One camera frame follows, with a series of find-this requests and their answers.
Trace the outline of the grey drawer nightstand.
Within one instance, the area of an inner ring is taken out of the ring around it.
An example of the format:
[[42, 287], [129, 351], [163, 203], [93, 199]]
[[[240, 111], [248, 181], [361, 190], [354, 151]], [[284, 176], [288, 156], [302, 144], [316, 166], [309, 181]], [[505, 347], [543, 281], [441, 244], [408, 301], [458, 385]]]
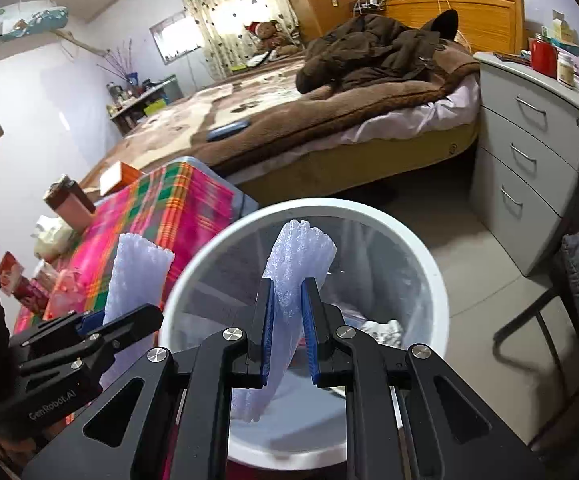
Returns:
[[478, 52], [478, 150], [469, 199], [530, 275], [565, 229], [579, 177], [579, 92], [528, 66]]

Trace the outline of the green patterned tissue pack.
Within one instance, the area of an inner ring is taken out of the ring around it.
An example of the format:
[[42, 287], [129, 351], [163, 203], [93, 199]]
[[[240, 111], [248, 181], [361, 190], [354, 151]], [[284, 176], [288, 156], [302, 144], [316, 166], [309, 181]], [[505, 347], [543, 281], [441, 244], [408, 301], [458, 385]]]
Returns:
[[32, 253], [39, 260], [52, 262], [69, 250], [76, 237], [77, 233], [61, 217], [42, 214], [32, 229]]

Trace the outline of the plaid pink green tablecloth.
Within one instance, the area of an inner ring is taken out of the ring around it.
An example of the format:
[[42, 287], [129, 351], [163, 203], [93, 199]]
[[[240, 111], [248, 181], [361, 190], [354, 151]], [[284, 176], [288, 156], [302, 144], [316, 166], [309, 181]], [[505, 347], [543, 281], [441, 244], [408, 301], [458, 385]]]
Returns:
[[192, 257], [240, 218], [242, 193], [197, 162], [171, 162], [103, 200], [77, 243], [56, 260], [64, 281], [21, 333], [70, 311], [112, 322], [141, 304], [163, 307]]

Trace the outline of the small white labelled bottle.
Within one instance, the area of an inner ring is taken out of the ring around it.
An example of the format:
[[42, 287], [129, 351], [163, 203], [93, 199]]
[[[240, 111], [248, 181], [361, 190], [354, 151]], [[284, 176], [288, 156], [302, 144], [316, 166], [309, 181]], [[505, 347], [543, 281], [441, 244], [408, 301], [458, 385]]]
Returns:
[[32, 272], [32, 278], [42, 286], [49, 294], [53, 292], [56, 284], [58, 284], [58, 278], [60, 274], [50, 263], [46, 260], [41, 259], [35, 267], [34, 272]]

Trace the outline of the crumpled paper trash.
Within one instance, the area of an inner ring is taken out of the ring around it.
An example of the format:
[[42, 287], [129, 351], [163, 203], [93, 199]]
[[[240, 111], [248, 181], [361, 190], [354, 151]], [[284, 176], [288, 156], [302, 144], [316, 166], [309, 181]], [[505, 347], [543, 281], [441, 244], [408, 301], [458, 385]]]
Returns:
[[390, 348], [402, 349], [404, 330], [397, 320], [380, 323], [367, 320], [360, 315], [351, 314], [344, 314], [343, 318], [347, 325], [370, 335], [379, 344]]

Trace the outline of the brown patterned bed blanket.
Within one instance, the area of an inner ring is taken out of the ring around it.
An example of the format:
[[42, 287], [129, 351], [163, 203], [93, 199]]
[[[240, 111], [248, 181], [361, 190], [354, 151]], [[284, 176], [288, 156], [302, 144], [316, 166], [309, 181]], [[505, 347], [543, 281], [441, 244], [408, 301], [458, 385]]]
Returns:
[[[192, 156], [229, 177], [292, 148], [359, 126], [394, 110], [436, 102], [457, 89], [479, 64], [451, 42], [434, 55], [438, 65], [429, 81], [381, 82], [338, 90], [327, 84], [307, 94], [295, 88], [305, 58], [295, 54], [261, 70], [235, 76], [198, 91], [145, 119], [82, 179], [98, 188], [114, 162], [150, 171], [177, 157]], [[230, 138], [207, 142], [210, 130], [248, 119], [250, 126]]]

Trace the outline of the brown teddy bear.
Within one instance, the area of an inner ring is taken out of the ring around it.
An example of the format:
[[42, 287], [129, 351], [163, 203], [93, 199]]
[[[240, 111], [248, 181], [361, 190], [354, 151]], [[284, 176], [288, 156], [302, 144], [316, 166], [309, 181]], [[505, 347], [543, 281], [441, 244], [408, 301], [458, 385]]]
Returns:
[[288, 34], [278, 26], [276, 20], [251, 22], [245, 27], [253, 36], [257, 54], [293, 55], [301, 50]]

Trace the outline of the wall air conditioner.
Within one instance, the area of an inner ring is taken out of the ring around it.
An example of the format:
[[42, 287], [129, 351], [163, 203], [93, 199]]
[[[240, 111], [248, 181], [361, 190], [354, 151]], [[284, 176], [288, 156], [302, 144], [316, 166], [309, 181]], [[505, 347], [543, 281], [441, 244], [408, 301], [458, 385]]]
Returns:
[[51, 0], [20, 1], [0, 6], [0, 42], [64, 28], [69, 19], [66, 6]]

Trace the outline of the dark brown padded jacket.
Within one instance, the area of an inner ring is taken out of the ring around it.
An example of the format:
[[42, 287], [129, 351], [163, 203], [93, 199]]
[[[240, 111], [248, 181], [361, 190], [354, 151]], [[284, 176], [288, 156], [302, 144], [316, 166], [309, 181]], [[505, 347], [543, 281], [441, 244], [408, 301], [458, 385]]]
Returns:
[[458, 29], [459, 14], [452, 9], [420, 28], [379, 14], [356, 16], [309, 44], [296, 88], [307, 94], [327, 84], [347, 91], [381, 82], [429, 81], [438, 70], [434, 55]]

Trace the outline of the orange white cardboard box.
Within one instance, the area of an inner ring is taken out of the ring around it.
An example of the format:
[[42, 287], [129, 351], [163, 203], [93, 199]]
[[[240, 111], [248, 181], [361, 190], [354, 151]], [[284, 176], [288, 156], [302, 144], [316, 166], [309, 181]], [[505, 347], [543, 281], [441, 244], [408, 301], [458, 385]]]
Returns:
[[114, 162], [99, 178], [100, 195], [107, 196], [116, 193], [143, 176], [143, 171], [133, 168], [126, 162]]

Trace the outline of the white foam net sleeve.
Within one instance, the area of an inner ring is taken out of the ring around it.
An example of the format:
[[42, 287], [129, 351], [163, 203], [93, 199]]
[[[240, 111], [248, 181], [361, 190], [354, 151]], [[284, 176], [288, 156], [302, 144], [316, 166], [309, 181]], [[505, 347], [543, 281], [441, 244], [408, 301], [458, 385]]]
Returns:
[[307, 220], [284, 224], [272, 245], [262, 276], [273, 283], [273, 331], [267, 385], [261, 389], [235, 389], [231, 417], [257, 422], [276, 395], [285, 370], [291, 364], [303, 337], [301, 284], [314, 278], [321, 287], [337, 253], [337, 247], [322, 230]]

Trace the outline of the orange wooden headboard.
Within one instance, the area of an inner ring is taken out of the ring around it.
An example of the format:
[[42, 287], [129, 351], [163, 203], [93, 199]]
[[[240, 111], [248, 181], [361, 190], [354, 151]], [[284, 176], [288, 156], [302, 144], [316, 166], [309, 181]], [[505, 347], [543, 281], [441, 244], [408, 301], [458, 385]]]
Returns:
[[385, 0], [387, 18], [421, 28], [443, 11], [459, 14], [457, 39], [472, 52], [516, 54], [526, 47], [524, 0]]

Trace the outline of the dark blue phone case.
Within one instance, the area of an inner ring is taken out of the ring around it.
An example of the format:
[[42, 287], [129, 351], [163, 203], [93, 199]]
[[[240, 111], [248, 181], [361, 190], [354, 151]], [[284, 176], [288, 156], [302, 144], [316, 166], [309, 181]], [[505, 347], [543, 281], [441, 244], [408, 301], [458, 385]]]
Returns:
[[230, 136], [236, 136], [243, 130], [250, 126], [250, 121], [248, 119], [237, 120], [236, 122], [230, 122], [230, 124], [212, 129], [207, 133], [207, 142], [218, 142]]

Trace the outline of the red white milk carton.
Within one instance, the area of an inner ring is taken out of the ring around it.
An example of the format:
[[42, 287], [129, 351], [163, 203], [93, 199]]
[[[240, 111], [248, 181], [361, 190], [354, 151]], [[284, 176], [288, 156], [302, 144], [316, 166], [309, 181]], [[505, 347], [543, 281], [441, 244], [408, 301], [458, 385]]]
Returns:
[[5, 252], [0, 261], [0, 287], [6, 296], [13, 295], [23, 272], [23, 266], [12, 252]]

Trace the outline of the vase with dry branches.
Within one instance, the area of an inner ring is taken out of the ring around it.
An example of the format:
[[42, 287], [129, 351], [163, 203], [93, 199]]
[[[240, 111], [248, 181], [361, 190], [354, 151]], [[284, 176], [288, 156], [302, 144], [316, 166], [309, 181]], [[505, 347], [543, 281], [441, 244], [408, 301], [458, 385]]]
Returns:
[[122, 41], [115, 49], [106, 49], [102, 53], [104, 65], [99, 64], [108, 73], [121, 79], [128, 91], [137, 96], [140, 90], [138, 73], [133, 68], [133, 41], [131, 38]]

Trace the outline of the clear plastic jelly cup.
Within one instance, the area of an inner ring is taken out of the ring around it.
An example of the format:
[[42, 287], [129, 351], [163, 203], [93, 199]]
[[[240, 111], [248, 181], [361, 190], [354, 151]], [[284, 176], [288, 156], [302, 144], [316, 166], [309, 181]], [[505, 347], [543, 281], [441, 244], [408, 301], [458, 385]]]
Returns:
[[84, 310], [86, 290], [80, 278], [80, 272], [75, 270], [65, 269], [58, 274], [48, 304], [55, 316], [65, 315], [70, 311]]

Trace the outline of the cluttered side desk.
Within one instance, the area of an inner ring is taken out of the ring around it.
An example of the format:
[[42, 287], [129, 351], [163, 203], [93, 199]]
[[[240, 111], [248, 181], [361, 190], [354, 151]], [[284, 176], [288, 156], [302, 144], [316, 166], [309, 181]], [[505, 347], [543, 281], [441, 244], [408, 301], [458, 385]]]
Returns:
[[110, 121], [122, 136], [163, 108], [183, 98], [183, 92], [175, 75], [159, 84], [149, 86], [140, 96], [133, 96], [124, 104], [111, 109]]

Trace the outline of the pink brown lidded mug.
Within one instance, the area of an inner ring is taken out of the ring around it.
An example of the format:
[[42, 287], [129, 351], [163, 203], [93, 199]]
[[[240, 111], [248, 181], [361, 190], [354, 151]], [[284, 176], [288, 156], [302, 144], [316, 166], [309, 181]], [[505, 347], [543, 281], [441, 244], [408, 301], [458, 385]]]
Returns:
[[67, 174], [62, 174], [48, 187], [43, 200], [77, 233], [88, 229], [96, 212], [94, 203]]

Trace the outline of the red jar on nightstand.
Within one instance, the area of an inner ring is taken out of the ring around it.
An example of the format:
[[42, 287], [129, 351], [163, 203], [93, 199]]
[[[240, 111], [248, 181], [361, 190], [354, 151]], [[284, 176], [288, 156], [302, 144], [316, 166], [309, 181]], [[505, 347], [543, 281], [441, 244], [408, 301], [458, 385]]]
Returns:
[[536, 72], [556, 78], [557, 75], [557, 50], [544, 36], [536, 36], [529, 41], [530, 66]]

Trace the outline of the white pill bottle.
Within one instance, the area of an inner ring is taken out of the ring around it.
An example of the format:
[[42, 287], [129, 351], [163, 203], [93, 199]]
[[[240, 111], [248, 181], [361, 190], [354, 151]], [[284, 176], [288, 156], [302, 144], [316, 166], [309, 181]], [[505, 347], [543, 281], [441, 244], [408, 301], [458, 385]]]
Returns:
[[559, 51], [557, 56], [557, 80], [569, 88], [576, 85], [574, 58], [566, 51]]

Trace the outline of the heart patterned curtain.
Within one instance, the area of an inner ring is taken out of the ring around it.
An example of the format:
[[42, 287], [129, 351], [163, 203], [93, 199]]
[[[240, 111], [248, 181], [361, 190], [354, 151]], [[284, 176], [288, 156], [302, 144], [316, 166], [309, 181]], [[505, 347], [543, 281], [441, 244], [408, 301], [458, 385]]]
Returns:
[[290, 0], [182, 0], [203, 37], [207, 66], [216, 80], [246, 63], [257, 50], [250, 23], [273, 21], [291, 39], [299, 38], [299, 21]]

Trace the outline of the yellow bed base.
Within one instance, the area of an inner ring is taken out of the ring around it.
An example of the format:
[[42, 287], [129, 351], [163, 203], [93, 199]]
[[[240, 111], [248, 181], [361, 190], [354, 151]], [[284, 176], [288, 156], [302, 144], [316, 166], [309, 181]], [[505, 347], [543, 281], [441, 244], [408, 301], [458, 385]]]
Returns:
[[262, 205], [335, 195], [462, 154], [477, 138], [479, 110], [479, 77], [469, 75], [436, 102], [310, 141], [227, 180]]

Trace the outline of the small wall window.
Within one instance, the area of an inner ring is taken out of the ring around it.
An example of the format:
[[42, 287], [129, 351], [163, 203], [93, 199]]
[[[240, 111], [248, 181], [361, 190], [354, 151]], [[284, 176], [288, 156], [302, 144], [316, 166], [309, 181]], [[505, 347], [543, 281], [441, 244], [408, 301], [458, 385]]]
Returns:
[[184, 11], [172, 14], [152, 26], [150, 33], [165, 65], [204, 47], [204, 38], [198, 24]]

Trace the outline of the red drink can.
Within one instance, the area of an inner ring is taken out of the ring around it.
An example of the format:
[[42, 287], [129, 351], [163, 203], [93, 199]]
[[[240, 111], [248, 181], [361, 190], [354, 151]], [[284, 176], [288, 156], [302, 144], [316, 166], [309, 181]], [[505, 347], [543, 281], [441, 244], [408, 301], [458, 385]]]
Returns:
[[27, 310], [40, 316], [43, 316], [49, 303], [49, 295], [47, 292], [24, 276], [18, 280], [13, 290], [13, 296]]

